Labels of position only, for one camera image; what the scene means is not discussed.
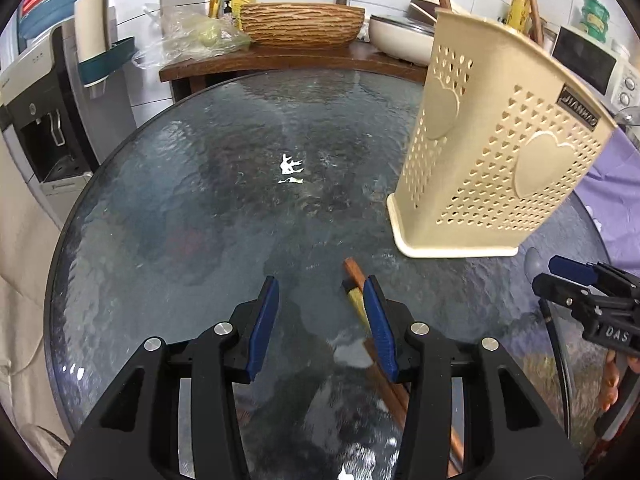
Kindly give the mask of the person's right hand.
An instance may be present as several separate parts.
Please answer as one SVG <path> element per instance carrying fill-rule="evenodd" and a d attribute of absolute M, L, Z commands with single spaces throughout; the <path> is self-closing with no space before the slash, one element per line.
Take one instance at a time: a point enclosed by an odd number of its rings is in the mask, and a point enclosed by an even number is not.
<path fill-rule="evenodd" d="M 614 350 L 606 352 L 599 392 L 599 408 L 602 412 L 608 411 L 618 399 L 620 370 L 616 365 L 616 358 L 617 354 Z"/>

